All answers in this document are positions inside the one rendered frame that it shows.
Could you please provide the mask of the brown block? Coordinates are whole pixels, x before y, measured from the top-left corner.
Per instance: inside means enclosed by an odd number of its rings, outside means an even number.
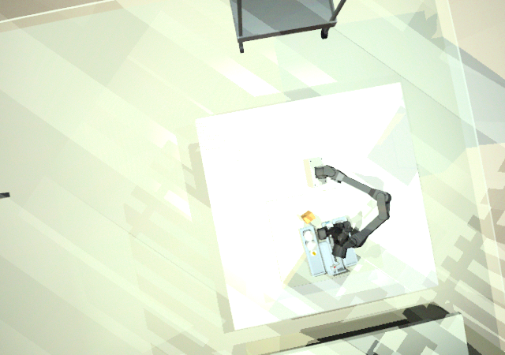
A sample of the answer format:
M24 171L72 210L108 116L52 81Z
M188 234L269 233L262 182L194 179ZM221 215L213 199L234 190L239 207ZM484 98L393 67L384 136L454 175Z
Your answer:
M312 220L315 219L315 216L313 215L313 213L311 211L307 211L306 213L304 213L302 216L302 219L307 223L309 224Z

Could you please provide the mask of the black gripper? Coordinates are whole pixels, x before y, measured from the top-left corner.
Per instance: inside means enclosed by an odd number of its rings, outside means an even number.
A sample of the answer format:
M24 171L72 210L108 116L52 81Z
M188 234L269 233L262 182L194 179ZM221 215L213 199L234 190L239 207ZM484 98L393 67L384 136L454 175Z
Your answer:
M328 229L327 226L317 229L318 237L320 240L326 239L330 235L335 237L335 231L342 230L342 228L350 229L350 232L352 231L351 224L348 221L332 224L332 226L333 227L330 227L330 229Z

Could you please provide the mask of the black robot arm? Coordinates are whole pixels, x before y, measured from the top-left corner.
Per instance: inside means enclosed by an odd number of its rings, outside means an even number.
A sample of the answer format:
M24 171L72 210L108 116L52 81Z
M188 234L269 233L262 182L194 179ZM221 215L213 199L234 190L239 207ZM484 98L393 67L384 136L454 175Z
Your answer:
M341 170L335 169L333 166L314 167L315 176L318 179L330 178L331 180L342 184L342 182L358 189L377 202L379 214L362 230L353 235L349 235L350 229L342 228L335 231L335 237L331 235L334 245L331 254L340 258L346 258L346 252L349 248L360 248L367 241L368 237L390 218L390 202L391 195L388 192L379 189L373 189L365 184L360 183L350 177L347 177ZM335 238L337 240L335 240Z

